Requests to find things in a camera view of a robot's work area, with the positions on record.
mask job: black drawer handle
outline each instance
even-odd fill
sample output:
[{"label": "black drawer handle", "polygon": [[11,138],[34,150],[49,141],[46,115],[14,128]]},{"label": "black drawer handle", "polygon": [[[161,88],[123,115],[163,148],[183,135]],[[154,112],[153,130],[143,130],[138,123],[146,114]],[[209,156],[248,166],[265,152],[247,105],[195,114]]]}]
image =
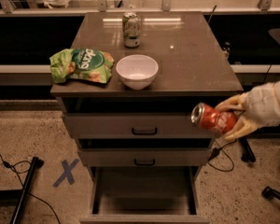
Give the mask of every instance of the black drawer handle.
[{"label": "black drawer handle", "polygon": [[134,159],[133,163],[136,166],[153,166],[156,164],[156,160],[153,159],[151,161],[138,161],[137,159]]},{"label": "black drawer handle", "polygon": [[156,135],[158,128],[132,128],[133,135]]}]

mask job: green chip bag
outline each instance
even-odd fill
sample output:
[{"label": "green chip bag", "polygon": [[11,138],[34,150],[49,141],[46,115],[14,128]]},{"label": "green chip bag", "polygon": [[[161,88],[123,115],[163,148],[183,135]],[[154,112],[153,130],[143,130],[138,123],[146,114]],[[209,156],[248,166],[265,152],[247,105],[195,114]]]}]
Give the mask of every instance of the green chip bag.
[{"label": "green chip bag", "polygon": [[107,83],[114,59],[109,53],[95,49],[64,49],[49,58],[55,83],[68,78]]}]

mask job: concrete floor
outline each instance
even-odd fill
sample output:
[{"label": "concrete floor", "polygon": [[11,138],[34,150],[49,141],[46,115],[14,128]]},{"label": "concrete floor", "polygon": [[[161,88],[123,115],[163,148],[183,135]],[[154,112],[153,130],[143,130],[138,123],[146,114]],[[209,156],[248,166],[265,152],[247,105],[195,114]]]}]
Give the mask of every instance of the concrete floor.
[{"label": "concrete floor", "polygon": [[[266,186],[280,191],[280,138],[248,141],[256,162],[241,161],[242,148],[235,143],[224,149],[234,162],[233,171],[220,172],[206,164],[196,180],[199,214],[213,224],[280,224],[280,201],[261,196]],[[71,171],[72,184],[65,179],[54,187],[63,173],[62,162],[70,165],[78,159],[77,146],[63,125],[62,112],[55,101],[0,101],[0,153],[10,164],[30,161],[33,156],[44,161],[35,173],[30,192],[49,203],[62,224],[78,224],[79,218],[89,213],[92,182],[81,161]],[[223,153],[211,162],[220,169],[231,168],[231,161]],[[27,165],[17,168],[24,171]],[[20,188],[19,179],[0,160],[0,190]],[[0,224],[9,223],[13,210],[0,207]],[[58,222],[46,204],[29,196],[21,223]]]}]

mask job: silver can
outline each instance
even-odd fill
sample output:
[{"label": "silver can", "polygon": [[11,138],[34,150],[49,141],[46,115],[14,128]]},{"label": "silver can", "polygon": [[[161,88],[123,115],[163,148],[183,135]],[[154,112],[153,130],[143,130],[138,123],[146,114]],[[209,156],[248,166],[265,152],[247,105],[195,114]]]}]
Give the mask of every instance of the silver can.
[{"label": "silver can", "polygon": [[122,18],[124,46],[136,48],[140,45],[140,20],[135,12],[126,12]]}]

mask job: cabinet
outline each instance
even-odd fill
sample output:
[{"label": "cabinet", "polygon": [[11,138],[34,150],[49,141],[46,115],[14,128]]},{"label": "cabinet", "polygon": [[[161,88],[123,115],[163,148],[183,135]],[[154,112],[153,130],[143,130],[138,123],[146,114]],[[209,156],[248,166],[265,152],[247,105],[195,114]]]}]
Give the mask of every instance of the cabinet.
[{"label": "cabinet", "polygon": [[160,67],[155,81],[134,91],[113,68],[106,85],[68,80],[51,89],[94,184],[80,222],[209,223],[199,216],[195,179],[216,137],[189,114],[241,92],[240,82],[200,12],[139,12],[136,49],[123,46],[122,15],[88,13],[72,48],[107,51],[114,65],[149,55]]}]

